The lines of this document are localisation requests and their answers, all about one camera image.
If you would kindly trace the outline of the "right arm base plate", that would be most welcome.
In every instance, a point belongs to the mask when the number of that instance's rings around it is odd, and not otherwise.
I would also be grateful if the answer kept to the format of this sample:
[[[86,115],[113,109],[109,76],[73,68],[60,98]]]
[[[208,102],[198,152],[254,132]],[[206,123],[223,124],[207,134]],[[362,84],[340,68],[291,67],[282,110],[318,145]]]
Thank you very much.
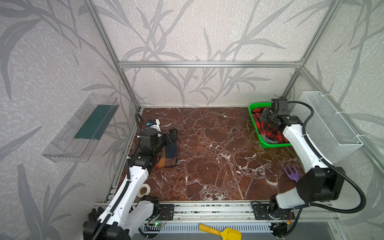
[[[255,220],[289,222],[296,219],[293,210],[276,210],[272,212],[272,210],[269,210],[269,204],[263,204],[261,202],[252,202],[251,207],[254,212]]]

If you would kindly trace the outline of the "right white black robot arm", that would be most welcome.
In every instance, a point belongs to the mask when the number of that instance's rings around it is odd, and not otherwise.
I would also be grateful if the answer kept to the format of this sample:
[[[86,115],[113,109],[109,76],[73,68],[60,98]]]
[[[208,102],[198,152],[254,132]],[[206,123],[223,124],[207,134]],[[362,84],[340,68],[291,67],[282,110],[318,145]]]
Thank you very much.
[[[342,214],[354,214],[362,211],[367,203],[363,190],[351,180],[341,167],[335,167],[315,146],[307,133],[307,124],[315,110],[307,103],[297,102],[310,110],[304,120],[291,115],[285,98],[271,100],[271,109],[262,114],[262,118],[273,127],[283,132],[296,151],[305,175],[300,178],[295,188],[282,194],[273,195],[268,205],[269,215],[278,217],[285,211],[301,210],[308,207],[322,208]],[[344,182],[348,182],[358,193],[360,203],[352,209],[337,209],[323,205],[323,202],[337,200]]]

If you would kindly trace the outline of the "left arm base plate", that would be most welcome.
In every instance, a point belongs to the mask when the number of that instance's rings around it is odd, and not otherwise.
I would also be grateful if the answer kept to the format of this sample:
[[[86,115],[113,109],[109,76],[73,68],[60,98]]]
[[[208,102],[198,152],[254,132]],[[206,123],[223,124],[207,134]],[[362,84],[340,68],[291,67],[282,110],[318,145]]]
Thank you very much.
[[[174,218],[174,213],[174,204],[160,204],[155,206],[153,215],[150,217],[150,219],[157,221],[172,221]]]

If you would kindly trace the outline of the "red black plaid shirt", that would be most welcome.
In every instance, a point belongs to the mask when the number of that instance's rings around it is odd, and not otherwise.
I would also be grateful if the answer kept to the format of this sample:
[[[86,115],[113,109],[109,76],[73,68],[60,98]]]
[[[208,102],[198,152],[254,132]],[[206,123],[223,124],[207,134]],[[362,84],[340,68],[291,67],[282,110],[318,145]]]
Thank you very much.
[[[269,112],[271,108],[255,108],[251,111],[252,118],[256,124],[257,131],[262,137],[265,143],[275,145],[275,144],[288,144],[289,141],[283,136],[283,134],[274,129],[273,126],[262,120],[262,114],[267,111]]]

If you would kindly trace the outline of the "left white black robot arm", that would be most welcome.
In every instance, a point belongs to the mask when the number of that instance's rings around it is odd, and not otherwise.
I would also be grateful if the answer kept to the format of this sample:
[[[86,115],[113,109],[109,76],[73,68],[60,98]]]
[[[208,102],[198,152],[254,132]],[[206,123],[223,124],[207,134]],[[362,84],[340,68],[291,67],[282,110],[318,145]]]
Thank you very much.
[[[149,218],[160,213],[156,197],[143,196],[136,207],[133,203],[157,163],[158,154],[178,141],[177,129],[161,134],[155,128],[141,132],[139,152],[127,160],[127,174],[111,203],[97,220],[84,227],[85,240],[129,240]]]

